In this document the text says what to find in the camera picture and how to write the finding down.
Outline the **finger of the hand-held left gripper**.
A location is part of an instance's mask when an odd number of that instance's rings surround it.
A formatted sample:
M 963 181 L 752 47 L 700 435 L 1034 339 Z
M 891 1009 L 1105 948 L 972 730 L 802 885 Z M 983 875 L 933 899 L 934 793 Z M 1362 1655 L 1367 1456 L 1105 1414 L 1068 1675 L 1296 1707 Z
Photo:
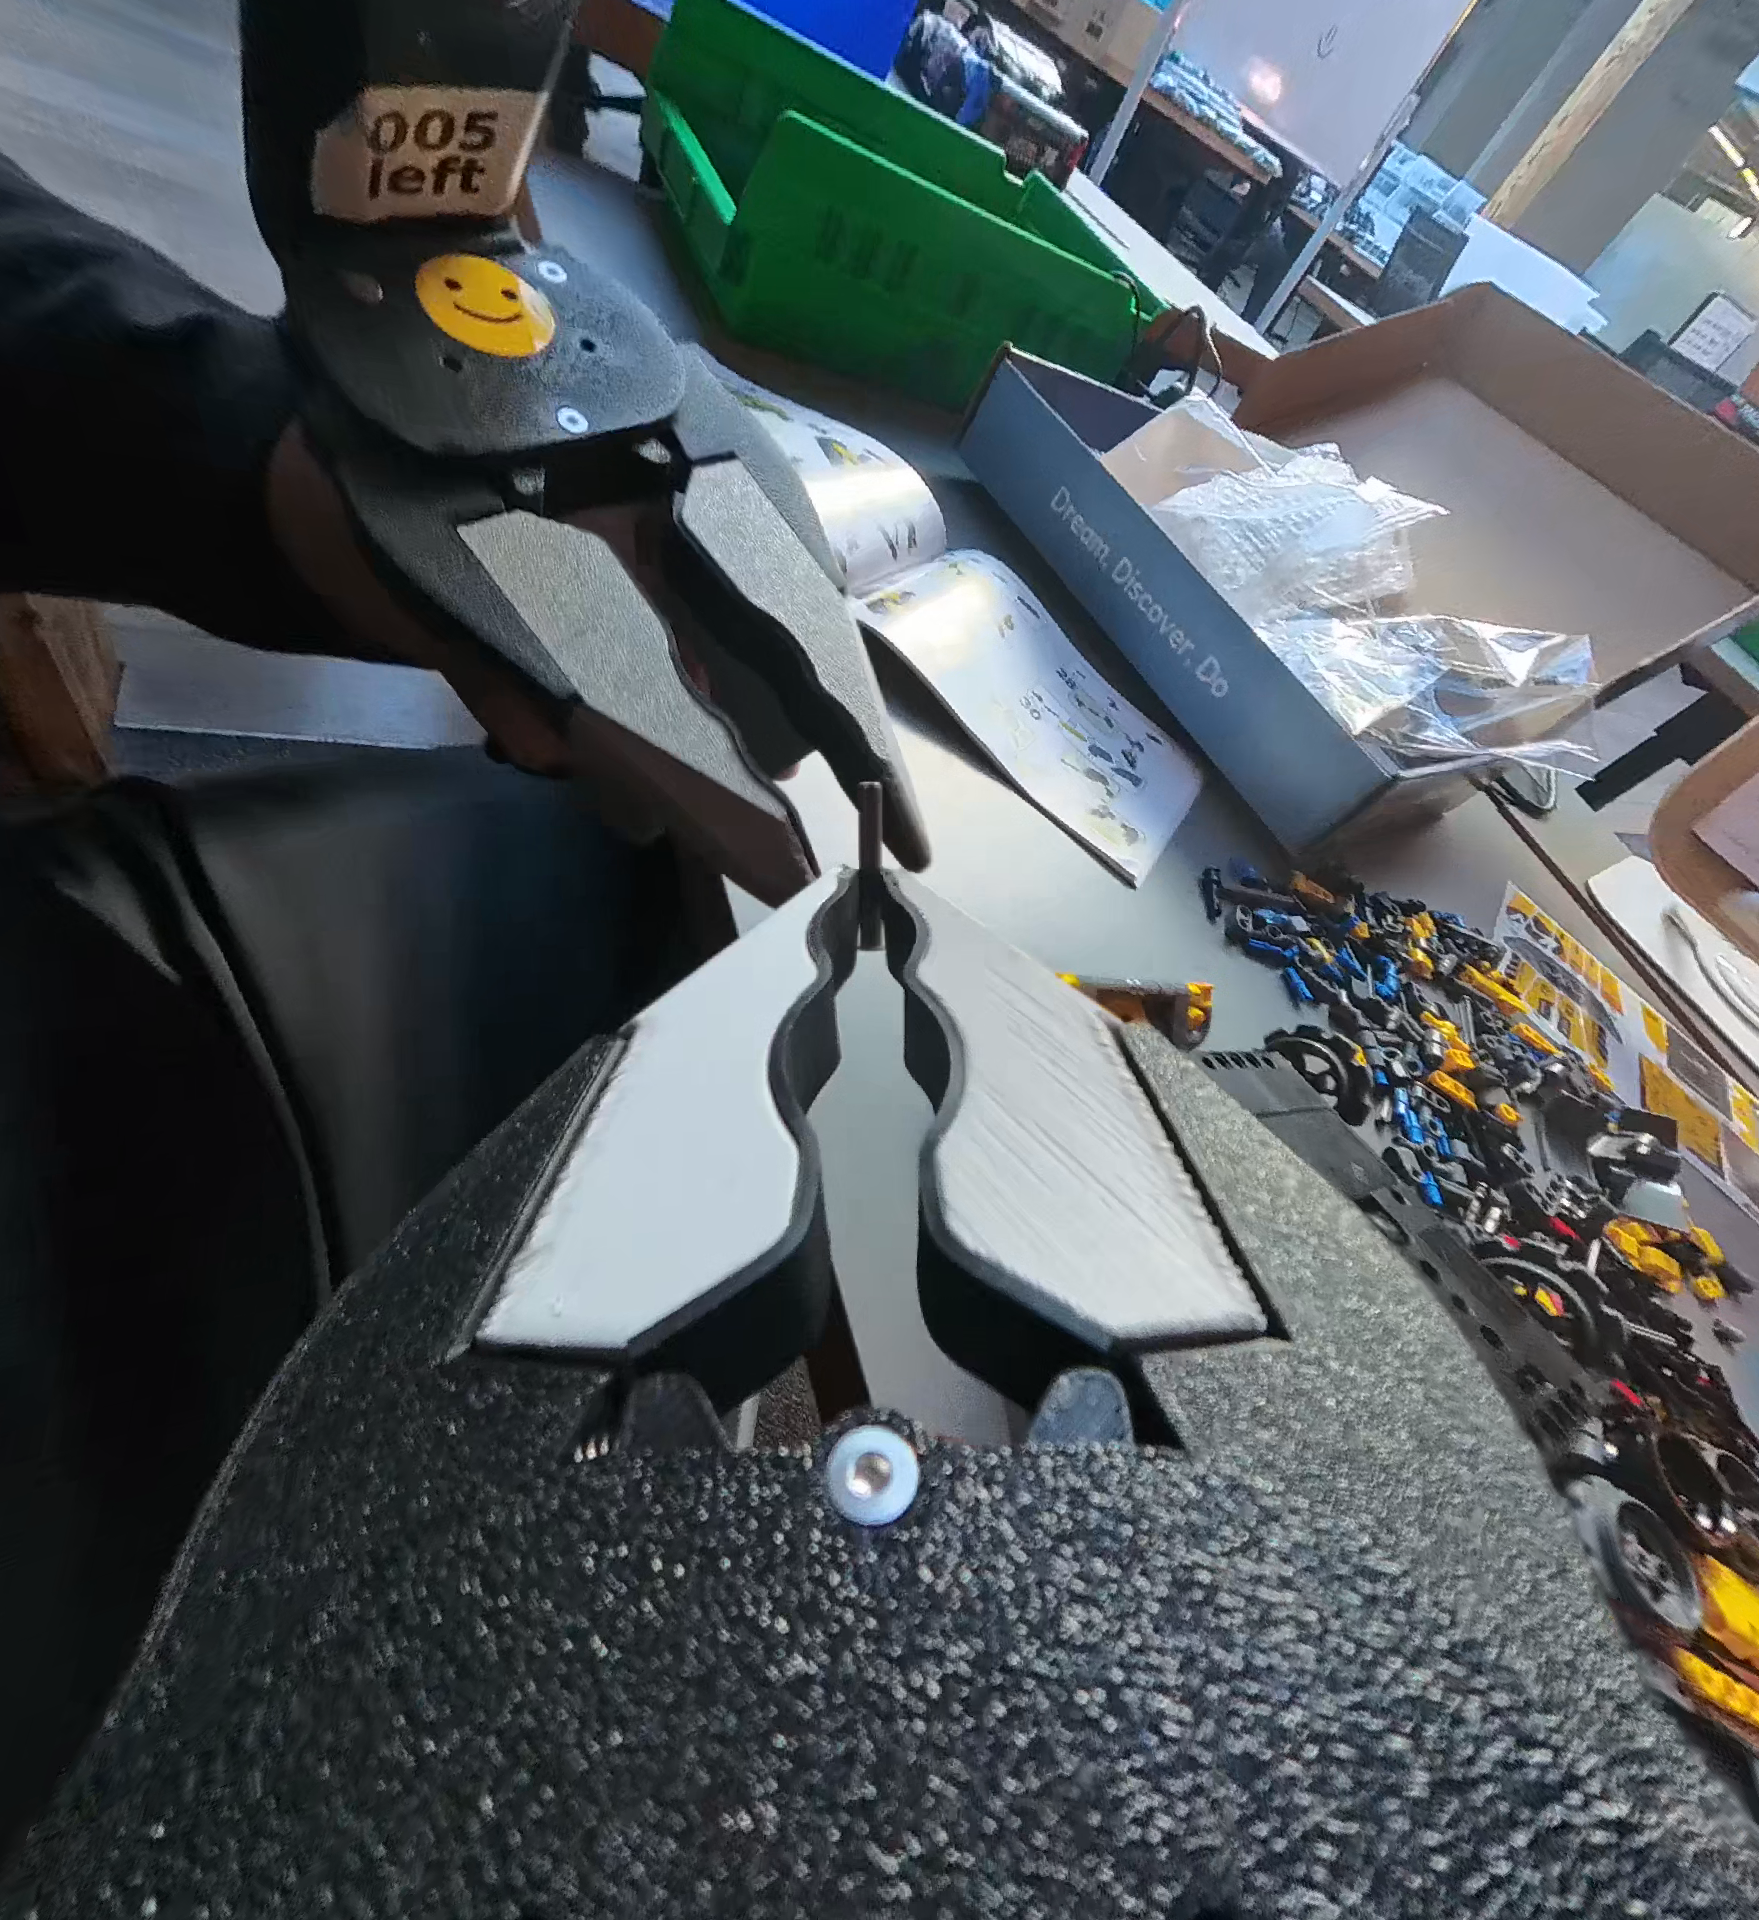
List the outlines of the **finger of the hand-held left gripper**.
M 933 839 L 864 632 L 738 458 L 693 468 L 673 497 L 673 593 L 755 771 L 819 756 L 847 799 L 875 787 L 888 852 L 927 869 Z
M 580 774 L 755 899 L 781 904 L 818 880 L 805 832 L 688 679 L 608 540 L 522 510 L 470 522 L 460 540 L 570 690 L 565 734 Z

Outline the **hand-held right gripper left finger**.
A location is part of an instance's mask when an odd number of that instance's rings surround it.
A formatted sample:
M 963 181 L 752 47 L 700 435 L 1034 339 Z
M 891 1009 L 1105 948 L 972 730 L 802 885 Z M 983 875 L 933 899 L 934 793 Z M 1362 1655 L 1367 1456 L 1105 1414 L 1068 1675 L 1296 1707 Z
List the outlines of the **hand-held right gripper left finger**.
M 851 871 L 814 881 L 630 1020 L 478 1319 L 478 1347 L 723 1363 L 714 1323 L 829 1294 L 811 1105 L 840 1065 Z

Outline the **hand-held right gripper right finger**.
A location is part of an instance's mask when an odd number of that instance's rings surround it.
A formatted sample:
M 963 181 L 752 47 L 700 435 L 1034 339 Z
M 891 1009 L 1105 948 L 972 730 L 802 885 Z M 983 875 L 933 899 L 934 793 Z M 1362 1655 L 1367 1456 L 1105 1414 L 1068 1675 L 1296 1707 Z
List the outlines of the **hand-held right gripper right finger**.
M 949 1358 L 1144 1358 L 1266 1335 L 1122 1020 L 902 871 L 888 875 L 888 961 L 906 1067 L 934 1109 L 918 1294 Z

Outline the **yellow toy vehicle model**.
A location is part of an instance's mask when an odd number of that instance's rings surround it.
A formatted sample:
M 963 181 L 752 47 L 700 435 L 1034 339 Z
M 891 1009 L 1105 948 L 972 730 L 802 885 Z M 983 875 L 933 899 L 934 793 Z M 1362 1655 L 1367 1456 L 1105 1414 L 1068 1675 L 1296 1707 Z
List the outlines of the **yellow toy vehicle model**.
M 1359 1069 L 1335 1063 L 1340 1037 L 1318 1028 L 1282 1033 L 1275 1049 L 1215 1053 L 1203 982 L 1084 979 L 1062 982 L 1122 1023 L 1126 1049 L 1174 1143 L 1193 1162 L 1231 1247 L 1272 1286 L 1279 1232 L 1302 1234 L 1305 1201 L 1283 1182 L 1308 1178 L 1364 1215 L 1415 1267 L 1477 1347 L 1499 1393 L 1557 1478 L 1612 1472 L 1613 1428 L 1632 1414 L 1612 1373 L 1582 1356 L 1592 1328 L 1582 1302 L 1544 1258 L 1468 1225 L 1448 1201 L 1430 1203 L 1335 1109 Z

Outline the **person's left forearm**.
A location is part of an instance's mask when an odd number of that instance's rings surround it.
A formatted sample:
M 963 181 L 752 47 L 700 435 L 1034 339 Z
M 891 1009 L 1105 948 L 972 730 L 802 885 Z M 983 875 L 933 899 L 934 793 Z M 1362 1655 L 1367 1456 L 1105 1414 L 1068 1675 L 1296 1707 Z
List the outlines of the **person's left forearm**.
M 294 402 L 276 323 L 0 151 L 0 593 L 324 651 L 341 632 L 266 510 Z

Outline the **grey desk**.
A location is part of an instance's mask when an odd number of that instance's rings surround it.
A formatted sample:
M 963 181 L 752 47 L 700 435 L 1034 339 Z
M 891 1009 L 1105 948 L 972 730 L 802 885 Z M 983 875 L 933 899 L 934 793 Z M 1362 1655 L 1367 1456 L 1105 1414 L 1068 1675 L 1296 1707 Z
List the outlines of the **grey desk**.
M 954 453 L 954 420 L 918 402 L 859 390 L 841 376 L 811 372 L 757 350 L 723 342 L 719 323 L 700 318 L 673 268 L 655 223 L 658 209 L 627 180 L 631 164 L 542 153 L 530 171 L 536 223 L 547 239 L 578 250 L 648 300 L 676 337 L 707 346 L 727 365 L 781 394 L 805 400 L 836 420 L 851 421 L 902 453 L 933 481 L 949 534 L 991 552 L 1055 612 L 1084 655 L 1142 709 L 1159 707 L 1108 640 L 1085 625 L 1010 522 L 983 492 Z M 1231 955 L 1203 919 L 1198 875 L 1213 860 L 1243 856 L 1259 871 L 1270 838 L 1240 797 L 1203 765 L 1203 793 L 1151 875 L 1131 889 L 1072 844 L 1049 819 L 997 777 L 960 733 L 940 717 L 933 696 L 891 657 L 875 673 L 891 705 L 902 754 L 936 846 L 927 875 L 940 899 L 1040 963 L 1077 973 L 1170 979 L 1177 973 L 1216 985 L 1215 1043 L 1233 1053 L 1255 1047 L 1269 1028 L 1303 1020 L 1283 990 L 1252 963 Z M 1459 913 L 1491 930 L 1507 883 L 1527 889 L 1541 908 L 1569 924 L 1587 948 L 1622 965 L 1627 981 L 1653 979 L 1594 919 L 1589 901 L 1565 881 L 1587 880 L 1622 848 L 1584 806 L 1565 799 L 1533 821 L 1504 799 L 1474 795 L 1459 809 L 1410 829 L 1382 829 L 1351 860 L 1372 885 Z M 915 1248 L 915 1184 L 920 1125 L 933 1122 L 928 1099 L 902 1065 L 903 1002 L 880 961 L 862 963 L 841 999 L 843 1069 L 819 1104 L 819 1136 L 828 1151 L 828 1213 L 836 1261 L 850 1294 L 851 1329 L 862 1363 L 882 1402 L 920 1409 L 963 1438 L 997 1444 L 1018 1423 L 987 1386 L 964 1377 L 927 1334 L 906 1264 Z M 1184 1398 L 1181 1420 L 1201 1420 L 1191 1453 L 1216 1472 L 1256 1480 L 1292 1501 L 1309 1503 L 1319 1523 L 1342 1525 L 1356 1551 L 1418 1576 L 1421 1587 L 1491 1638 L 1524 1630 L 1540 1662 L 1553 1657 L 1553 1675 L 1580 1694 L 1580 1727 L 1636 1741 L 1661 1764 L 1683 1805 L 1733 1822 L 1747 1831 L 1759 1822 L 1759 1764 L 1736 1759 L 1705 1723 L 1679 1717 L 1656 1691 L 1651 1669 L 1623 1683 L 1622 1629 L 1602 1625 L 1597 1576 L 1576 1548 L 1569 1509 L 1548 1493 L 1545 1466 L 1521 1436 L 1517 1416 L 1480 1359 L 1467 1358 L 1467 1331 L 1433 1284 L 1396 1253 L 1385 1218 L 1308 1174 L 1289 1149 L 1256 1119 L 1245 1125 L 1237 1081 L 1211 1075 L 1223 1090 L 1203 1117 L 1206 1140 L 1221 1140 L 1231 1193 L 1251 1196 L 1255 1227 L 1272 1229 L 1275 1247 L 1292 1264 L 1282 1278 L 1283 1303 L 1305 1314 L 1293 1341 L 1266 1341 L 1205 1356 L 1154 1359 L 1159 1394 Z M 1711 1227 L 1729 1227 L 1735 1261 L 1755 1261 L 1759 1231 L 1735 1221 L 1730 1203 L 1701 1189 Z M 1421 1828 L 1425 1814 L 1406 1814 L 1413 1828 L 1387 1824 L 1380 1876 L 1367 1883 L 1346 1864 L 1325 1864 L 1327 1892 L 1300 1896 L 1302 1917 L 1623 1917 L 1617 1905 L 1567 1894 L 1549 1909 L 1544 1883 L 1515 1889 L 1494 1876 L 1474 1843 L 1444 1855 L 1426 1876 Z

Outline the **instruction booklet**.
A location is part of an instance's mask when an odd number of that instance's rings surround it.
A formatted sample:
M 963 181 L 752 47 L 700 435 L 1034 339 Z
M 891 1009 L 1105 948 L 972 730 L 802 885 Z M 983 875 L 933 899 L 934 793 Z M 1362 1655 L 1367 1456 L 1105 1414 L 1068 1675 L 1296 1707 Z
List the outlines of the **instruction booklet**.
M 1142 885 L 1201 795 L 1186 750 L 1005 561 L 951 540 L 933 483 L 902 455 L 720 362 L 710 370 L 794 468 L 862 630 L 1036 812 Z

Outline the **person's dark jeans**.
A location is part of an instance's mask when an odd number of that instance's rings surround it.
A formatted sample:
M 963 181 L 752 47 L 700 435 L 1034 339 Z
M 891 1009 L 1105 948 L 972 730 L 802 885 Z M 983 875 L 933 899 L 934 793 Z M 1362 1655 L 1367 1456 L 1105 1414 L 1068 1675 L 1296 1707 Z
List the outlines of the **person's dark jeans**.
M 260 1067 L 329 1284 L 734 934 L 693 854 L 478 749 L 126 779 L 99 826 Z

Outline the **green plastic bin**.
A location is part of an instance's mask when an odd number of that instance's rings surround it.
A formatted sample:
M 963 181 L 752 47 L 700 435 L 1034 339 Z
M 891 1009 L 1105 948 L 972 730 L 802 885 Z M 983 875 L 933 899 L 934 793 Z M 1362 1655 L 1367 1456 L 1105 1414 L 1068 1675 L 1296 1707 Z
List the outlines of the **green plastic bin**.
M 963 409 L 1003 350 L 1122 386 L 1174 305 L 1044 176 L 933 180 L 786 110 L 725 228 L 741 342 Z
M 672 200 L 741 214 L 779 131 L 1003 220 L 1022 180 L 1063 186 L 1087 145 L 1054 66 L 981 5 L 676 5 L 643 108 Z

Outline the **blue cardboard box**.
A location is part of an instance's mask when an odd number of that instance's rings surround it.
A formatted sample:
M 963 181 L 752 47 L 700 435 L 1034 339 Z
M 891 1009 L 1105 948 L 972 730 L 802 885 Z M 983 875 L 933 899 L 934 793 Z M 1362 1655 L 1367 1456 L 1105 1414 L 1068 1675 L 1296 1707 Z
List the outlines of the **blue cardboard box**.
M 1515 763 L 1402 774 L 1342 733 L 1101 467 L 1165 409 L 1003 350 L 967 409 L 960 455 L 1272 839 L 1343 852 L 1441 819 L 1503 774 L 1561 774 Z

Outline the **pile of small building pieces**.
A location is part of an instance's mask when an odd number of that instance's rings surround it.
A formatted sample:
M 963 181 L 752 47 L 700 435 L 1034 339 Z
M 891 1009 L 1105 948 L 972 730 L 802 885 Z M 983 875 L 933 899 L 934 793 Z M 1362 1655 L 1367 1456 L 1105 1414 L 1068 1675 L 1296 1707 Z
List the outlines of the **pile of small building pieces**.
M 1548 1033 L 1488 936 L 1338 867 L 1269 877 L 1237 860 L 1206 866 L 1198 892 L 1303 1014 L 1266 1053 L 1545 1334 L 1619 1379 L 1631 1362 L 1706 1373 L 1680 1302 L 1749 1284 L 1689 1213 L 1677 1128 Z

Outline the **clear plastic bag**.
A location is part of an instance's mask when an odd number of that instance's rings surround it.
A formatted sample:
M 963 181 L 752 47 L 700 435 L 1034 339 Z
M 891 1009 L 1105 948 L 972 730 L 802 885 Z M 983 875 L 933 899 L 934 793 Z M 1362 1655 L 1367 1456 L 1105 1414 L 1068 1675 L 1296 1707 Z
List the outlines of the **clear plastic bag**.
M 1447 516 L 1346 462 L 1285 448 L 1193 394 L 1101 467 L 1252 635 L 1359 744 L 1402 772 L 1597 765 L 1584 634 L 1433 612 L 1415 537 Z

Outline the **yellow sticker sheet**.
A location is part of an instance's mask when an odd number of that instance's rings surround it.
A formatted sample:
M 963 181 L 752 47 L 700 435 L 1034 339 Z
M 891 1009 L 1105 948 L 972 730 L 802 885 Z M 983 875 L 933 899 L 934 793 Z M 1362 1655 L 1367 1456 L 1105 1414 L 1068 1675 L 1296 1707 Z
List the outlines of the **yellow sticker sheet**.
M 1683 1161 L 1759 1225 L 1759 1097 L 1515 883 L 1491 940 L 1531 1026 L 1617 1105 L 1673 1122 Z

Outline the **white flat tray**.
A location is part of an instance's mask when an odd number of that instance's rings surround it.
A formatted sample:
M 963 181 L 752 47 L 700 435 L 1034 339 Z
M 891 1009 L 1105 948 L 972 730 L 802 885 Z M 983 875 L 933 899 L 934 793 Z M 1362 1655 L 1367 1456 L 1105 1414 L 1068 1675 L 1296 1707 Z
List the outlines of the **white flat tray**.
M 1644 858 L 1625 856 L 1599 869 L 1586 898 L 1691 1014 L 1759 1069 L 1758 963 L 1713 932 Z

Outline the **brown cardboard box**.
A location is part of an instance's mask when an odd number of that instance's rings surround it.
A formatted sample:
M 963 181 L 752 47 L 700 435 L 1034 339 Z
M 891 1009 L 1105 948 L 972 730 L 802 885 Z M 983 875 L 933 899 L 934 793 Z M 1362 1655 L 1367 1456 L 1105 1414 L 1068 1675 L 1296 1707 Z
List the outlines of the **brown cardboard box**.
M 1238 426 L 1443 504 L 1418 612 L 1586 635 L 1615 690 L 1759 615 L 1759 448 L 1492 286 L 1218 357 Z

